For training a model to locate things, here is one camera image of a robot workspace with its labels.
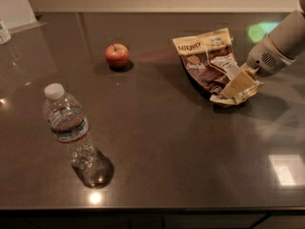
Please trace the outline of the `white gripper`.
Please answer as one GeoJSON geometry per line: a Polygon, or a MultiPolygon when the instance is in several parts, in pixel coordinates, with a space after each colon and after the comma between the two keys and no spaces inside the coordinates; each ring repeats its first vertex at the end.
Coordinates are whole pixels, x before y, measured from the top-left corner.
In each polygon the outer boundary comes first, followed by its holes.
{"type": "MultiPolygon", "coordinates": [[[[260,75],[273,75],[281,72],[295,61],[283,55],[269,35],[257,43],[249,52],[247,65],[260,75]]],[[[258,88],[253,73],[241,70],[220,93],[226,99],[246,99],[258,88]]]]}

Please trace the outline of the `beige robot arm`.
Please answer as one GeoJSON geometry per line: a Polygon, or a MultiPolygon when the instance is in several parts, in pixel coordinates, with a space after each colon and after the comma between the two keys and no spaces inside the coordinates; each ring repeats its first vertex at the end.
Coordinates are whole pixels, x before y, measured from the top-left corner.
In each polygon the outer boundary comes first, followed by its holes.
{"type": "Polygon", "coordinates": [[[292,65],[305,50],[305,0],[298,0],[301,10],[294,10],[249,52],[241,72],[220,93],[225,99],[235,98],[259,86],[257,76],[277,74],[292,65]]]}

